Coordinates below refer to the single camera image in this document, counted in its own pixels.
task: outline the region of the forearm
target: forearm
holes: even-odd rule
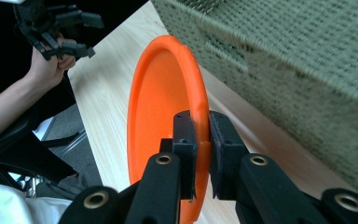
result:
[[[39,100],[47,90],[25,76],[0,94],[0,133]]]

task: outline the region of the white shirt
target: white shirt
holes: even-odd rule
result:
[[[26,198],[24,193],[0,185],[0,224],[56,224],[72,201]]]

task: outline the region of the gray carpet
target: gray carpet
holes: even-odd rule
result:
[[[102,185],[77,105],[54,117],[43,140],[60,139],[75,133],[80,134],[69,147],[51,147],[50,150],[79,173],[86,173],[82,175],[87,178],[88,186]]]

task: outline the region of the woven texture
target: woven texture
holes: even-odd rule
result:
[[[358,189],[358,0],[152,0],[199,63]]]

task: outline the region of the light wood tabletop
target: light wood tabletop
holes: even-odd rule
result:
[[[77,106],[103,184],[122,191],[130,185],[127,165],[127,112],[132,77],[145,47],[166,35],[148,2],[95,46],[92,58],[80,59],[69,71]],[[248,149],[270,156],[308,194],[320,198],[325,189],[354,190],[288,134],[238,94],[200,68],[210,109],[226,114]],[[198,223],[239,223],[234,202],[207,194]]]

